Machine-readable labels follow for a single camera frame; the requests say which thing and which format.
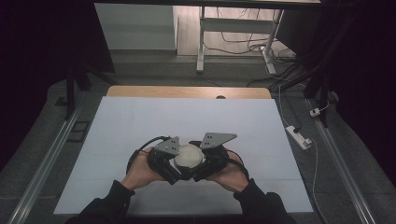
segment white board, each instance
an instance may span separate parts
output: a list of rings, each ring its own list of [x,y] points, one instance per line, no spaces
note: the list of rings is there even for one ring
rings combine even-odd
[[[109,49],[176,50],[173,6],[94,5]]]
[[[264,192],[278,193],[288,212],[312,212],[274,100],[104,97],[54,214],[74,215],[121,181],[132,153],[148,140],[179,136],[181,145],[205,133],[236,133],[224,146],[244,160]],[[153,182],[136,190],[128,214],[240,214],[233,194],[216,183]]]

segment power strip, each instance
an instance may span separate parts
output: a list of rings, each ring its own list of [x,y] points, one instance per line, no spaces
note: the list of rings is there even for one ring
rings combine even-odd
[[[295,128],[292,125],[286,128],[288,134],[294,139],[294,142],[296,142],[302,150],[310,148],[312,143],[311,139],[303,138],[303,136],[299,132],[295,133],[294,130]]]
[[[316,116],[320,115],[320,110],[318,108],[310,110],[309,114],[311,115],[312,118],[316,117]]]

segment table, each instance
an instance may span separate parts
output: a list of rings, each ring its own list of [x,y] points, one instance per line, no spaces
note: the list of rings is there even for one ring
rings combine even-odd
[[[114,86],[99,105],[54,214],[78,214],[92,198],[106,196],[109,183],[124,176],[134,148],[149,139],[179,136],[185,145],[207,132],[236,133],[224,146],[244,158],[257,185],[277,192],[288,212],[313,211],[267,89]],[[204,180],[153,182],[136,191],[128,211],[147,217],[236,214],[241,208],[231,192]]]
[[[226,87],[112,86],[106,96],[271,99],[270,92],[265,88]]]

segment metal frame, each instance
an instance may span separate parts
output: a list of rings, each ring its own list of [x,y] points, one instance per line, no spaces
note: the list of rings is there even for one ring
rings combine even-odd
[[[306,103],[308,108],[314,109],[309,100],[306,100]],[[326,148],[329,151],[332,162],[344,182],[346,191],[348,192],[351,201],[355,205],[355,209],[359,217],[361,218],[361,223],[375,224],[376,222],[372,211],[366,200],[364,199],[364,196],[361,193],[361,189],[359,188],[358,184],[350,173],[349,168],[347,167],[347,164],[345,163],[338,146],[335,144],[334,139],[332,138],[332,133],[329,131],[328,128],[325,128],[323,126],[319,119],[315,119],[315,123],[318,127],[320,136],[322,137],[322,140],[324,141]]]
[[[43,161],[38,166],[35,171],[35,175],[27,186],[25,192],[21,196],[20,201],[15,207],[12,215],[7,223],[24,223],[26,218],[29,216],[30,211],[35,203],[35,200],[38,197],[41,189],[44,186],[44,183],[47,180],[47,177],[50,174],[53,164],[58,158],[59,153],[61,152],[62,147],[64,146],[64,142],[66,141],[67,135],[69,135],[70,130],[73,128],[73,125],[78,117],[78,114],[82,108],[82,105],[86,98],[86,93],[81,94],[81,99],[78,101],[78,105],[76,110],[70,116],[69,120],[64,122],[62,129],[59,131],[55,140],[49,147],[46,155],[44,156]]]
[[[253,34],[267,34],[268,42],[262,51],[262,56],[265,60],[265,66],[270,75],[275,75],[276,70],[271,62],[269,52],[272,43],[274,42],[277,27],[280,22],[283,10],[279,10],[273,21],[254,21],[254,20],[236,20],[236,19],[220,19],[220,18],[206,18],[205,7],[200,7],[200,35],[197,55],[197,73],[204,72],[204,35],[205,31],[209,32],[229,32],[229,33],[253,33]]]

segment black jacket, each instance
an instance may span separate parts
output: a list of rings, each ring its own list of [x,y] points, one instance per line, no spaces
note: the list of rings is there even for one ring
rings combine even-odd
[[[69,219],[66,224],[117,223],[124,205],[129,202],[134,191],[126,189],[114,180],[110,192],[104,199],[94,199],[82,210],[78,217]],[[233,195],[241,203],[245,223],[293,224],[279,195],[269,192],[266,195],[253,179],[240,193]]]

